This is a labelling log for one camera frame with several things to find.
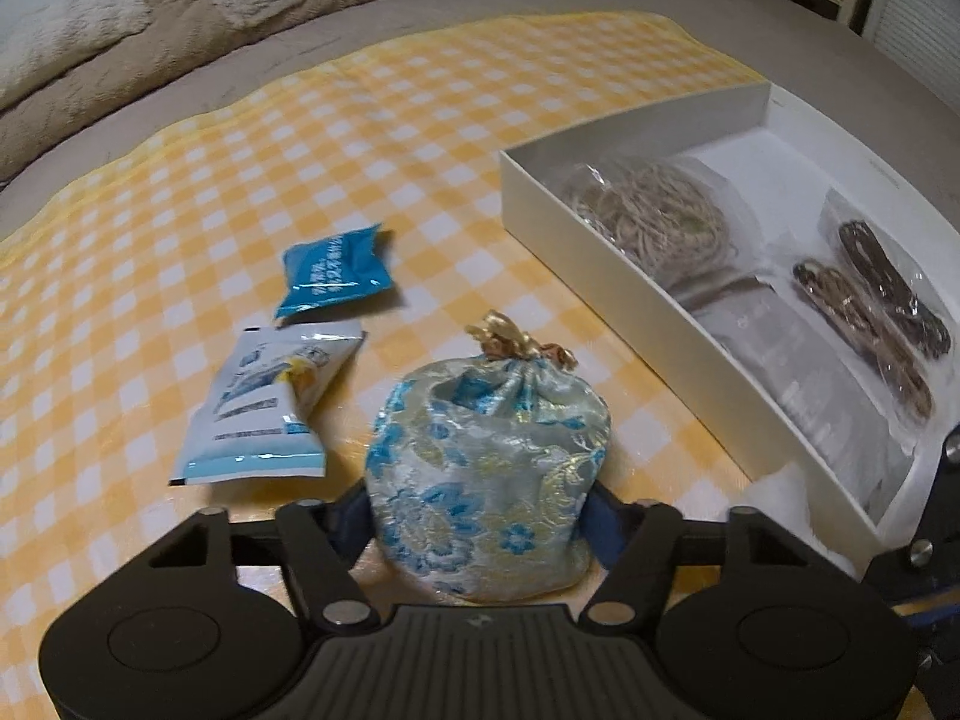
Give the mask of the white tissue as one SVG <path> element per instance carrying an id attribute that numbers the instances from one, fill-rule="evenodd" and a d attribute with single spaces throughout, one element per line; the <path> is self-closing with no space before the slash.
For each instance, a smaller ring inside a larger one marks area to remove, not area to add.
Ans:
<path id="1" fill-rule="evenodd" d="M 856 567 L 846 556 L 830 550 L 814 533 L 805 476 L 795 463 L 788 463 L 776 473 L 748 484 L 737 499 L 737 505 L 750 505 L 758 509 L 828 559 L 840 571 L 852 578 L 859 577 Z"/>

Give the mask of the white shallow cardboard box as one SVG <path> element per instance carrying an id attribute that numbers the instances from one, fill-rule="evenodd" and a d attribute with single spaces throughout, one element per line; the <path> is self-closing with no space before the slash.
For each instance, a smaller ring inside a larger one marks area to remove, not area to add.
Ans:
<path id="1" fill-rule="evenodd" d="M 645 104 L 505 149 L 503 223 L 853 566 L 916 536 L 958 418 L 958 234 L 786 89 Z"/>

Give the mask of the small blue sachet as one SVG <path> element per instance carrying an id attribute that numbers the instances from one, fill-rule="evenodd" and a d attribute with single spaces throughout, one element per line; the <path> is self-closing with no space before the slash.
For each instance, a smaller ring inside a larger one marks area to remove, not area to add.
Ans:
<path id="1" fill-rule="evenodd" d="M 381 226 L 373 224 L 286 250 L 281 257 L 286 294 L 274 319 L 372 298 L 391 289 L 391 273 L 377 255 L 379 232 Z"/>

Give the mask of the beige folded mattress pad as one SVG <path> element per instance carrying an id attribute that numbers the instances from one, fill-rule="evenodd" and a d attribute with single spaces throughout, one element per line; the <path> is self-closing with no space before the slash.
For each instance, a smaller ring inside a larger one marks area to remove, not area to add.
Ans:
<path id="1" fill-rule="evenodd" d="M 231 25 L 212 0 L 146 0 L 151 23 L 2 109 L 2 177 L 114 110 L 231 50 L 302 21 L 371 0 L 304 0 L 253 28 Z"/>

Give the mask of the yellow white checkered blanket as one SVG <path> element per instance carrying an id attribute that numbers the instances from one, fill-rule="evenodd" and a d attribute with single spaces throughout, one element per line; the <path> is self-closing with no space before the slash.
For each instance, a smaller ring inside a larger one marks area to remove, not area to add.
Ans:
<path id="1" fill-rule="evenodd" d="M 743 474 L 669 388 L 501 224 L 501 151 L 761 78 L 640 11 L 503 16 L 399 37 L 178 115 L 55 193 L 2 244 L 2 712 L 47 718 L 37 652 L 83 593 L 205 505 L 238 520 L 334 497 L 394 382 L 505 312 L 573 349 L 612 410 L 604 479 L 693 517 Z M 379 226 L 400 301 L 314 413 L 319 479 L 169 481 L 242 330 L 272 320 L 291 245 Z"/>

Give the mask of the blue floral drawstring pouch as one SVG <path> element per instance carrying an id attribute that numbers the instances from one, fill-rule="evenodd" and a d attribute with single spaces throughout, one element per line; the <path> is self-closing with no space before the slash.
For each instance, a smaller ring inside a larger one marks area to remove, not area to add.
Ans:
<path id="1" fill-rule="evenodd" d="M 364 462 L 377 544 L 443 595 L 561 592 L 592 562 L 578 520 L 612 416 L 569 349 L 496 310 L 467 332 L 478 355 L 418 367 L 377 413 Z"/>

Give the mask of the beige hair ties bag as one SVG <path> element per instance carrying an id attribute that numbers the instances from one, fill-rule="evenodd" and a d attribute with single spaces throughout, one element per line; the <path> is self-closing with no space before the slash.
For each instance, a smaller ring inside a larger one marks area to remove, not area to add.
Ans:
<path id="1" fill-rule="evenodd" d="M 551 192 L 664 289 L 729 275 L 757 258 L 752 208 L 732 182 L 690 156 L 575 164 Z"/>

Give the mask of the white louvered door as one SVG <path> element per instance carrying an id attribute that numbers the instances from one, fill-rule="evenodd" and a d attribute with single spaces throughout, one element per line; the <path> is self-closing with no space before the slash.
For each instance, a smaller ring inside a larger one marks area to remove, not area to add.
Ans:
<path id="1" fill-rule="evenodd" d="M 958 0 L 872 0 L 862 37 L 958 110 Z"/>

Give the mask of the grey packet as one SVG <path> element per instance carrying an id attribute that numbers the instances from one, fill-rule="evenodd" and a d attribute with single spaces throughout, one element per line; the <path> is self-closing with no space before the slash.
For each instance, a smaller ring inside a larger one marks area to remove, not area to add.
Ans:
<path id="1" fill-rule="evenodd" d="M 880 520 L 911 460 L 839 351 L 757 278 L 692 296 L 685 309 L 758 380 L 866 514 Z"/>

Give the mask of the fluffy white pillow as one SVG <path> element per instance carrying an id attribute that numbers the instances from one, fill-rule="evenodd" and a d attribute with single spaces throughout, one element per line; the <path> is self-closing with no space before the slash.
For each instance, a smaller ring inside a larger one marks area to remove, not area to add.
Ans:
<path id="1" fill-rule="evenodd" d="M 146 0 L 52 0 L 2 37 L 2 109 L 151 23 Z"/>

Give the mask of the brown hair ties bag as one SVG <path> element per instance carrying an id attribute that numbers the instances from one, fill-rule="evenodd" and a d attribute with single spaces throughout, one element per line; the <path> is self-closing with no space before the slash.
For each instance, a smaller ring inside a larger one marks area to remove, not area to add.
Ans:
<path id="1" fill-rule="evenodd" d="M 874 371 L 896 419 L 926 429 L 957 376 L 958 323 L 916 260 L 834 188 L 817 232 L 827 250 L 789 254 L 791 286 Z"/>

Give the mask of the white blue medicine packet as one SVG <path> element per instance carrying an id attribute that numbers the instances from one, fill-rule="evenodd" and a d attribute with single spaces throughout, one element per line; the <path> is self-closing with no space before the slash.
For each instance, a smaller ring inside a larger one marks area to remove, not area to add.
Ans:
<path id="1" fill-rule="evenodd" d="M 363 341 L 356 320 L 247 328 L 190 420 L 169 483 L 322 478 L 314 408 Z"/>

